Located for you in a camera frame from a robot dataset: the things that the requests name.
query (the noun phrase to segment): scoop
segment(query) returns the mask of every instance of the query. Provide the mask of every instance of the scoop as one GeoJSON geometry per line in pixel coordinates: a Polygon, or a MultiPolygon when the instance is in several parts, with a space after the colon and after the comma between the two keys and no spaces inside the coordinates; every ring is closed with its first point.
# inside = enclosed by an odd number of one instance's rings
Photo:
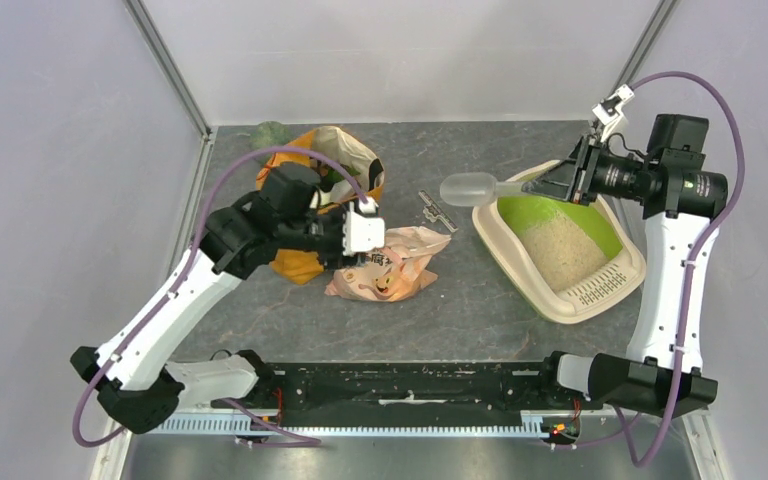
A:
{"type": "Polygon", "coordinates": [[[531,182],[500,182],[489,173],[471,172],[450,175],[440,184],[440,198],[455,207],[480,207],[499,197],[531,194],[531,182]]]}

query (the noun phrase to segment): litter box rim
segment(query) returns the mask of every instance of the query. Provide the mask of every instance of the litter box rim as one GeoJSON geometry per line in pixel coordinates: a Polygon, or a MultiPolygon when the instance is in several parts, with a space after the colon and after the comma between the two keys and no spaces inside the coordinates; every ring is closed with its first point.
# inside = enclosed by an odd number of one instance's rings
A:
{"type": "MultiPolygon", "coordinates": [[[[524,177],[538,174],[559,162],[560,160],[549,160],[517,173],[507,181],[518,181],[524,177]]],[[[496,260],[511,283],[537,313],[556,323],[573,325],[593,318],[631,294],[643,283],[646,276],[646,261],[643,254],[622,228],[608,202],[599,195],[588,208],[595,208],[608,221],[622,245],[622,250],[608,262],[608,266],[620,268],[626,278],[624,283],[615,287],[609,294],[589,305],[582,305],[581,302],[568,299],[574,298],[573,292],[577,288],[580,289],[588,282],[595,281],[607,266],[597,270],[576,285],[555,293],[537,271],[534,261],[525,250],[522,242],[502,219],[497,202],[475,207],[472,210],[472,223],[493,259],[496,260]]]]}

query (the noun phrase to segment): gray wall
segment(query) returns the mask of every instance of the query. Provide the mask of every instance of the gray wall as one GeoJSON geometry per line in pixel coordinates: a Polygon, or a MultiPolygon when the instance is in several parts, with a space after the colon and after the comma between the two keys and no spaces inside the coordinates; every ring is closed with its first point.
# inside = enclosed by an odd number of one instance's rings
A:
{"type": "MultiPolygon", "coordinates": [[[[642,73],[673,69],[701,75],[720,89],[744,137],[746,188],[712,254],[702,348],[705,374],[721,382],[712,408],[732,473],[768,478],[768,2],[681,2],[642,73]]],[[[661,80],[637,95],[628,109],[631,144],[645,148],[657,113],[708,117],[706,166],[733,181],[728,127],[704,90],[661,80]]]]}
{"type": "Polygon", "coordinates": [[[578,120],[657,0],[145,0],[208,121],[578,120]]]}
{"type": "Polygon", "coordinates": [[[0,479],[88,475],[69,355],[160,284],[198,149],[121,2],[0,1],[0,479]]]}

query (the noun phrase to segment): pink plastic bag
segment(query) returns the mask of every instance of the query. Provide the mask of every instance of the pink plastic bag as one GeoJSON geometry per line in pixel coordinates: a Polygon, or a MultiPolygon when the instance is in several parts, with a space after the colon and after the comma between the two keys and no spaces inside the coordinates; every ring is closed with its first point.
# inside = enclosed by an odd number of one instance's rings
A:
{"type": "Polygon", "coordinates": [[[362,267],[334,272],[325,294],[372,302],[410,298],[437,280],[437,274],[425,267],[451,238],[425,227],[389,229],[384,248],[371,252],[370,261],[362,267]]]}

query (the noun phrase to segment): gray marble surface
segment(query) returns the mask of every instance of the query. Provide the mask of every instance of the gray marble surface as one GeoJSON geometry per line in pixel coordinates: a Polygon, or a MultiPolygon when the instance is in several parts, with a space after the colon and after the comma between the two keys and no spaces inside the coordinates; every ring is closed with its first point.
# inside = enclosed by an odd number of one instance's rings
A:
{"type": "MultiPolygon", "coordinates": [[[[308,125],[291,127],[301,134],[308,125]]],[[[569,153],[583,122],[478,122],[343,126],[372,148],[387,180],[381,202],[388,227],[429,224],[417,195],[439,201],[440,182],[457,172],[498,178],[569,153]]],[[[205,191],[250,151],[253,127],[218,132],[205,191]]],[[[257,165],[241,169],[214,206],[254,188],[257,165]]],[[[606,313],[574,326],[540,318],[495,263],[475,232],[471,209],[444,206],[461,227],[428,269],[440,277],[398,303],[349,301],[324,294],[326,272],[296,286],[269,267],[217,304],[184,340],[174,358],[199,361],[221,348],[251,348],[269,361],[539,360],[555,349],[621,354],[640,307],[639,291],[606,313]]]]}

